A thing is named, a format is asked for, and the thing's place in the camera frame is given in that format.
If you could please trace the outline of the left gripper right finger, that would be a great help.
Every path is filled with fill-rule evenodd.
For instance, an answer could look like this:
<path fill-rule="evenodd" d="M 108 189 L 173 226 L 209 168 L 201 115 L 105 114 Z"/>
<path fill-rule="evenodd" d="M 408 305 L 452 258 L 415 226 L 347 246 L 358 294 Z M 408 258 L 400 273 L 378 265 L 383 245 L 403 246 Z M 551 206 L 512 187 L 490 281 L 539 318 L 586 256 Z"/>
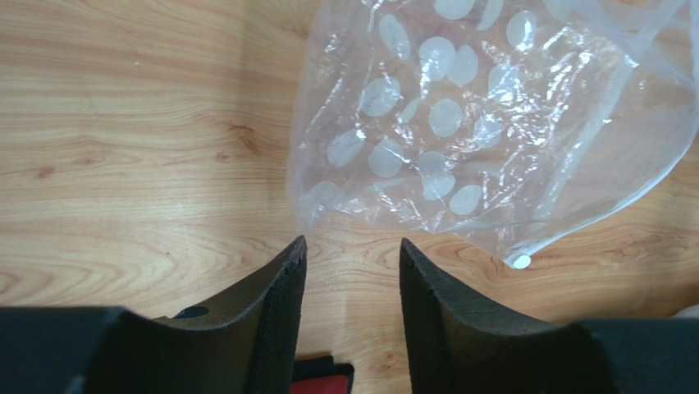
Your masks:
<path fill-rule="evenodd" d="M 416 393 L 695 393 L 694 318 L 549 323 L 506 307 L 400 246 L 400 298 Z"/>

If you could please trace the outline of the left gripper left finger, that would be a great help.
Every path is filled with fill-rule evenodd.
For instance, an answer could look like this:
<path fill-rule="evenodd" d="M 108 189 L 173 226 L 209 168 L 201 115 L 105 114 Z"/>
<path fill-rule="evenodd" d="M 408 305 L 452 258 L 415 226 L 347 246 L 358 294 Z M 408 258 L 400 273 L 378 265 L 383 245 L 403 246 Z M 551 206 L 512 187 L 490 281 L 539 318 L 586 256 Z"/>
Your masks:
<path fill-rule="evenodd" d="M 294 239 L 171 318 L 121 306 L 4 307 L 4 393 L 287 393 L 307 272 Z"/>

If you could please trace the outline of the clear zip top bag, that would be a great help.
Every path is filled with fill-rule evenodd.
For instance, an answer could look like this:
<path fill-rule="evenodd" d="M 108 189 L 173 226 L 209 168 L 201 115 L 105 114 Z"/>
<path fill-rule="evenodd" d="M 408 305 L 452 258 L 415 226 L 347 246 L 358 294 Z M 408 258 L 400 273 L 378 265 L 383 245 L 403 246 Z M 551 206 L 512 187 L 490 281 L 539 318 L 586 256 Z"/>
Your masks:
<path fill-rule="evenodd" d="M 695 1 L 323 1 L 287 190 L 526 268 L 660 183 L 698 131 Z"/>

